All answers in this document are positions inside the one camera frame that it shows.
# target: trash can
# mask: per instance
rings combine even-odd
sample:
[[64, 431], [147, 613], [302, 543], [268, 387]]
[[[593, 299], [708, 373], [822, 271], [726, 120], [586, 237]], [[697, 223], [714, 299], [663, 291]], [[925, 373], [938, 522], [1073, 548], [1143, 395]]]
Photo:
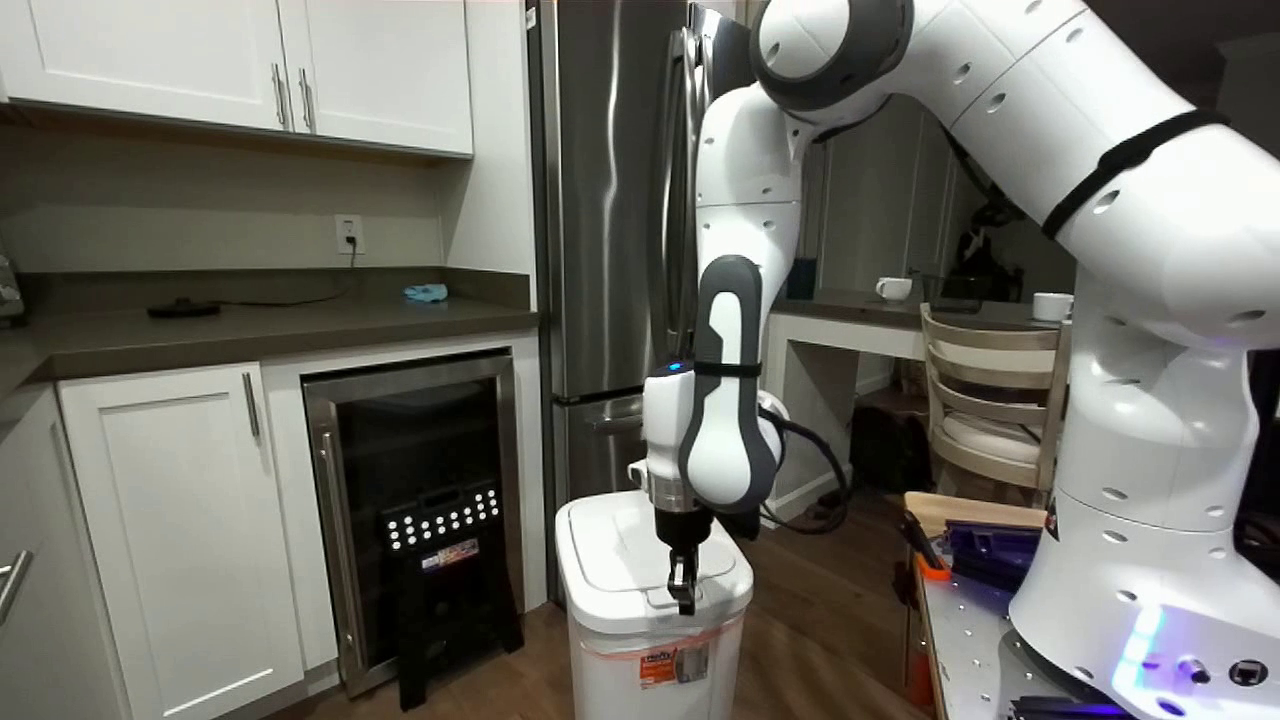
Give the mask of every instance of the trash can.
[[752, 563], [720, 522], [699, 543], [697, 616], [667, 594], [644, 490], [555, 511], [575, 720], [726, 720]]

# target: refrigerator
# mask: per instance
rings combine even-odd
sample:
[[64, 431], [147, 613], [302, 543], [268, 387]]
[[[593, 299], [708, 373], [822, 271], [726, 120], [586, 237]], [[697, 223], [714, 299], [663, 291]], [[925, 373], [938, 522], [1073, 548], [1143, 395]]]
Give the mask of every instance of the refrigerator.
[[691, 337], [691, 127], [752, 54], [744, 22], [683, 0], [527, 0], [525, 21], [552, 534], [564, 501], [630, 488], [639, 382]]

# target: chair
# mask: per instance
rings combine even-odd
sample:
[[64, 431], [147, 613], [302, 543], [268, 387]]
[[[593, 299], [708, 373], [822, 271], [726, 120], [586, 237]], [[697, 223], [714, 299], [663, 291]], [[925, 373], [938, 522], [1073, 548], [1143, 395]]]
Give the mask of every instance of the chair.
[[938, 490], [1040, 505], [1050, 488], [1065, 421], [1068, 325], [968, 329], [944, 325], [920, 303], [920, 329]]

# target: wall outlet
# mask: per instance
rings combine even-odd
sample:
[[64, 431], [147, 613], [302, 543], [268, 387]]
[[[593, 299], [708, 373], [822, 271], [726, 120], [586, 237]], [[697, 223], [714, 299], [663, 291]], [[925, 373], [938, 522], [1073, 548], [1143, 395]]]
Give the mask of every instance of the wall outlet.
[[363, 257], [369, 251], [363, 214], [334, 214], [332, 239], [339, 257]]

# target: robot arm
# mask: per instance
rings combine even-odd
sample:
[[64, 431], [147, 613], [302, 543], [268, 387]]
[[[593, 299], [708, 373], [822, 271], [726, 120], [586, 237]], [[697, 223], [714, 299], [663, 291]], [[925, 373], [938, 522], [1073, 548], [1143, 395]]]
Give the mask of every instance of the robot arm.
[[1256, 434], [1243, 354], [1280, 342], [1274, 158], [1193, 113], [1080, 0], [774, 0], [757, 51], [760, 82], [699, 133], [697, 354], [644, 400], [678, 606], [708, 509], [757, 511], [780, 461], [757, 373], [805, 147], [913, 96], [1074, 257], [1061, 532], [1015, 633], [1138, 714], [1266, 714], [1274, 684], [1236, 666], [1280, 666], [1280, 592], [1232, 552], [1232, 520]]

